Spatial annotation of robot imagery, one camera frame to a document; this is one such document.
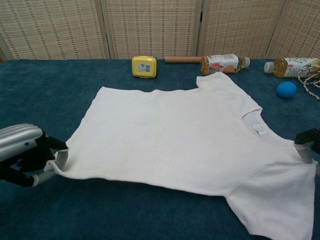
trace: rope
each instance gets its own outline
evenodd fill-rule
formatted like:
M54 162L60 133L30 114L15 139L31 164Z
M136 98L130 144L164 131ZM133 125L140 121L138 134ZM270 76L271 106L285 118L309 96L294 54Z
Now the rope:
M319 75L320 74L320 70L317 71L315 74L313 74L312 76L306 78L304 81L301 80L299 74L303 71L306 71L306 70L309 70L309 69L314 69L313 66L310 66L310 67L306 67L300 71L298 71L298 79L300 81L300 83L303 85L304 89L306 90L306 92L308 94L310 94L312 97L316 98L317 100L320 100L320 96L314 94L313 92L311 92L307 85L314 85L316 88L319 88L320 89L320 79L319 80L313 80L313 81L309 81L311 78L313 78L315 75Z

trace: yellow container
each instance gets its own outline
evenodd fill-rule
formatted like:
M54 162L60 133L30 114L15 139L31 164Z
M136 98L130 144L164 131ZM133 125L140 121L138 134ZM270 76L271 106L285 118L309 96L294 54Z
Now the yellow container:
M157 74L157 60L152 56L134 56L132 74L140 78L154 78Z

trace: wooden rolling pin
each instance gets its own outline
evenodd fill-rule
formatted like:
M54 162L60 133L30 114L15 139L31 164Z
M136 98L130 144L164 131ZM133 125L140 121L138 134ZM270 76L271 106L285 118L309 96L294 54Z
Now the wooden rolling pin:
M165 62L170 64L197 64L202 56L166 56Z

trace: woven folding screen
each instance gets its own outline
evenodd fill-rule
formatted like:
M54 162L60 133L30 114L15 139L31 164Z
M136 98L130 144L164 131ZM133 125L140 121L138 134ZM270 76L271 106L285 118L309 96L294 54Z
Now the woven folding screen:
M111 57L196 55L202 0L101 0L101 3L109 28Z
M0 35L15 59L109 58L100 27L95 0L0 1Z
M320 0L287 0L268 58L320 56Z
M264 58L284 0L204 0L198 56Z

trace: blue ball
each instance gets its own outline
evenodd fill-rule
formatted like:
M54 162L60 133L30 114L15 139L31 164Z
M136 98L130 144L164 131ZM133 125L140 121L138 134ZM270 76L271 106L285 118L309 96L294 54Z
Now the blue ball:
M283 99L292 98L295 95L296 91L296 85L290 81L284 81L280 83L276 88L276 94Z

